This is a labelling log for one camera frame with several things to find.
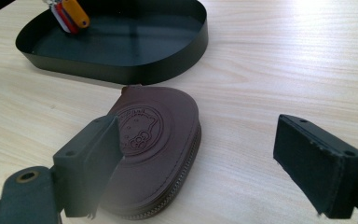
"red object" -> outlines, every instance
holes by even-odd
[[[62,3],[58,3],[55,5],[55,8],[60,15],[61,19],[65,23],[65,25],[68,27],[71,34],[77,34],[79,32],[78,27],[75,25],[75,23],[71,20],[70,17],[68,17],[62,7]]]

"black clamp jaw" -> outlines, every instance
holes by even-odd
[[[118,118],[92,121],[54,156],[54,166],[30,167],[7,179],[0,200],[0,224],[62,223],[67,217],[95,217],[103,190],[123,155]]]
[[[274,159],[319,214],[350,218],[358,208],[358,149],[313,123],[280,115]]]

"zipper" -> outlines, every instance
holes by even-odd
[[[191,168],[191,165],[193,164],[195,156],[197,155],[198,149],[196,147],[197,147],[197,145],[200,145],[200,144],[197,144],[199,142],[200,138],[201,138],[201,127],[199,125],[197,134],[193,140],[190,155],[188,156],[186,163],[181,171],[181,174],[176,179],[176,182],[175,182],[173,188],[171,189],[170,193],[168,194],[168,196],[161,203],[159,203],[156,207],[154,207],[153,209],[151,209],[147,212],[143,212],[142,214],[133,215],[133,216],[121,216],[122,218],[129,219],[129,220],[138,220],[138,219],[146,219],[146,218],[152,217],[152,216],[156,215],[159,211],[161,211],[163,208],[165,208],[172,201],[172,199],[176,196],[179,189],[182,187],[183,183],[186,180],[186,177],[187,177],[188,172]]]

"leather case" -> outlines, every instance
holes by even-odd
[[[199,111],[186,93],[129,86],[109,113],[119,118],[124,154],[101,206],[126,219],[145,219],[164,209],[183,186],[201,139]]]

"wooden table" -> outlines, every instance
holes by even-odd
[[[137,223],[357,223],[318,217],[272,159],[280,114],[308,119],[358,148],[358,1],[202,0],[209,46],[191,69],[156,86],[187,92],[203,128],[175,201]],[[15,47],[46,9],[17,0],[0,11],[0,194],[5,180],[52,155],[103,116],[122,86],[35,68]],[[94,220],[133,223],[101,211]]]

